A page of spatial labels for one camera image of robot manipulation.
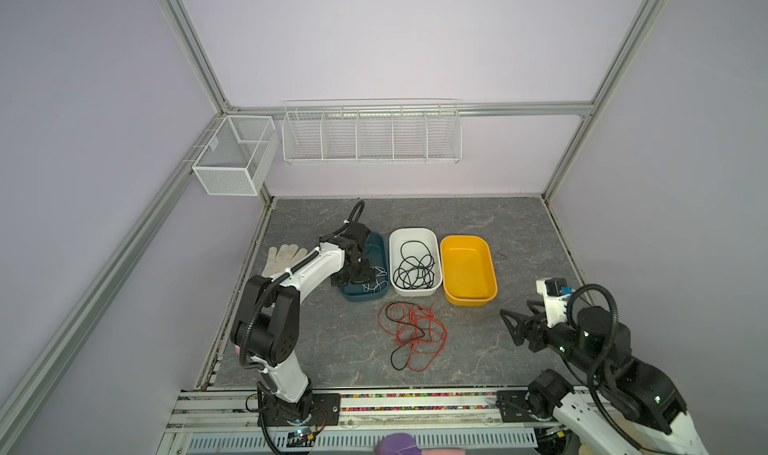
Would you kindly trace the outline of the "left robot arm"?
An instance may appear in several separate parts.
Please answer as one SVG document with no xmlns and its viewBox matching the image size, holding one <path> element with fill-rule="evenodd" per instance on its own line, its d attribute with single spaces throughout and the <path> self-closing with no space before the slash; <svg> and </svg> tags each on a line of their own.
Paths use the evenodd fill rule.
<svg viewBox="0 0 768 455">
<path fill-rule="evenodd" d="M 322 282 L 366 284 L 375 271 L 364 257 L 370 229 L 357 201 L 342 226 L 319 237 L 312 249 L 283 244 L 268 251 L 264 269 L 248 279 L 230 331 L 238 363 L 259 376 L 262 399 L 289 422 L 310 419 L 312 386 L 294 349 L 302 302 Z"/>
</svg>

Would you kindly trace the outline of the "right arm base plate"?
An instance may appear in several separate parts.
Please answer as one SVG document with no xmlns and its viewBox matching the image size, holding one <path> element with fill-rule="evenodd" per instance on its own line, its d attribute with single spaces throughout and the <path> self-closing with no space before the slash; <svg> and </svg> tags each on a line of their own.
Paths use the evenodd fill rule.
<svg viewBox="0 0 768 455">
<path fill-rule="evenodd" d="M 555 403 L 539 391 L 499 390 L 496 407 L 504 423 L 548 422 L 553 417 Z"/>
</svg>

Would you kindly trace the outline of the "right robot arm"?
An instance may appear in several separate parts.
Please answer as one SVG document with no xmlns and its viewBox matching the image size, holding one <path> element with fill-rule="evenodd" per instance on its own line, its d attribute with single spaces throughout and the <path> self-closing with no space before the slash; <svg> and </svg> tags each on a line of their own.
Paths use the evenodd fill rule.
<svg viewBox="0 0 768 455">
<path fill-rule="evenodd" d="M 504 421 L 525 414 L 556 422 L 597 454 L 706 453 L 674 382 L 633 355 L 631 331 L 607 288 L 572 288 L 555 277 L 537 280 L 536 289 L 528 313 L 502 309 L 499 315 L 516 346 L 555 352 L 569 370 L 581 372 L 585 390 L 547 369 L 525 391 L 498 392 Z"/>
</svg>

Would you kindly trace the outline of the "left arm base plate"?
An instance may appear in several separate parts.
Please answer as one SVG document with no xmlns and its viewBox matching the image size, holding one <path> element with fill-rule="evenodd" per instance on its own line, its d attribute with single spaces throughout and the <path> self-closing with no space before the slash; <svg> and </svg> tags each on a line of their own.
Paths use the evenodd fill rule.
<svg viewBox="0 0 768 455">
<path fill-rule="evenodd" d="M 262 395 L 267 427 L 336 426 L 341 414 L 341 395 L 334 392 L 308 392 L 298 402 L 289 403 L 272 394 Z"/>
</svg>

